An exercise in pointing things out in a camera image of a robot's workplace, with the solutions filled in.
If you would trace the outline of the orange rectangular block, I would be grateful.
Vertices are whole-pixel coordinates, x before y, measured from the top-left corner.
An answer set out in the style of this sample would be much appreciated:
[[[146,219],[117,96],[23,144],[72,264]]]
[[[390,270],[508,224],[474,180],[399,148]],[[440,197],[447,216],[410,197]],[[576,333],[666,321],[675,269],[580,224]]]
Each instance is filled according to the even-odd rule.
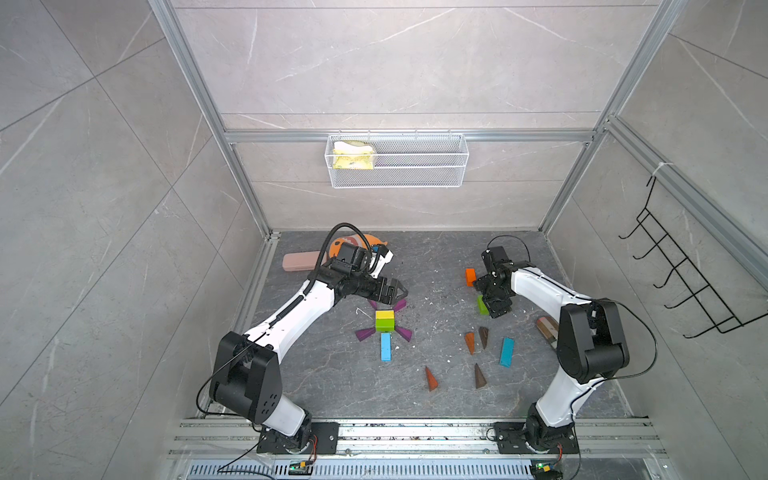
[[[470,287],[474,286],[474,282],[477,279],[476,271],[474,268],[467,268],[465,270],[465,281],[466,284]]]

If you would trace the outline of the dark walnut wedge block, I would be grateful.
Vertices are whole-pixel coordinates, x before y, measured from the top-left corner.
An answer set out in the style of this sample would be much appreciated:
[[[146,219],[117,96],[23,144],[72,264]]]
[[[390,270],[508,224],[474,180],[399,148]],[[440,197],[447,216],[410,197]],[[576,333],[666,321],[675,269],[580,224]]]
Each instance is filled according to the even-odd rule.
[[[489,329],[487,327],[480,326],[478,328],[478,332],[480,336],[481,345],[483,349],[486,349],[488,347],[488,342],[489,342]]]

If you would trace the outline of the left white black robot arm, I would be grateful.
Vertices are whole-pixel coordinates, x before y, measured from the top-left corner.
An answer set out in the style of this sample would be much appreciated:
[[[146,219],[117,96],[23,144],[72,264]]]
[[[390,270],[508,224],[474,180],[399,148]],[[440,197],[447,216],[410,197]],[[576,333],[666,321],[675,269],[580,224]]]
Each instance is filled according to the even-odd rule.
[[[291,449],[312,439],[311,414],[283,393],[280,365],[294,343],[348,296],[394,305],[407,296],[397,280],[381,275],[393,259],[385,244],[344,242],[321,257],[299,290],[275,313],[244,333],[219,342],[208,397],[230,416],[243,417],[284,440]]]

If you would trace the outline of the orange brown wedge block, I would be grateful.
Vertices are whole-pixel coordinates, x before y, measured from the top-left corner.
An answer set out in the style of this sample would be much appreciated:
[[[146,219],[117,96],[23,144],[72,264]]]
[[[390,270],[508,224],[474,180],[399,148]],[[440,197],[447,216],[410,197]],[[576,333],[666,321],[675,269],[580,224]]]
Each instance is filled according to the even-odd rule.
[[[473,332],[468,332],[464,335],[464,340],[466,343],[466,346],[468,348],[468,351],[471,355],[475,354],[476,348],[475,348],[475,334]]]

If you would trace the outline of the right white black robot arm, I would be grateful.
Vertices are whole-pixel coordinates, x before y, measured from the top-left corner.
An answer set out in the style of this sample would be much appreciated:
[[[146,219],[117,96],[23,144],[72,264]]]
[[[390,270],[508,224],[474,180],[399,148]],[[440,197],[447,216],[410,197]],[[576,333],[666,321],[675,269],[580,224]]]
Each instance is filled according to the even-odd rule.
[[[582,295],[551,279],[528,261],[512,261],[501,246],[481,254],[486,274],[473,282],[488,314],[498,318],[522,296],[547,313],[557,326],[559,367],[547,391],[529,408],[522,430],[526,447],[549,453],[576,443],[575,416],[602,384],[623,376],[630,349],[620,310],[607,298]]]

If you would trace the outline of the green rectangular block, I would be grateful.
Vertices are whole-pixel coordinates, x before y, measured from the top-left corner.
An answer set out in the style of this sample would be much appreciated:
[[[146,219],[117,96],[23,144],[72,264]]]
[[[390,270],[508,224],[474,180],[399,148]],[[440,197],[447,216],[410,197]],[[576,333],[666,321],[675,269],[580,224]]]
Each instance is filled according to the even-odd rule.
[[[375,320],[375,329],[377,332],[392,332],[396,328],[396,321],[394,318],[377,318]]]

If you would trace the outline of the light blue eraser block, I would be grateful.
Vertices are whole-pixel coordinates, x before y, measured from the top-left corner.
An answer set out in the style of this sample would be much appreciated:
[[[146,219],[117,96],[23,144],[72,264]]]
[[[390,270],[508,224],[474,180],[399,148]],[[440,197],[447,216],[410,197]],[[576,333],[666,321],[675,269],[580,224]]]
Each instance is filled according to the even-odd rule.
[[[390,362],[392,360],[392,337],[390,332],[381,334],[381,360]]]

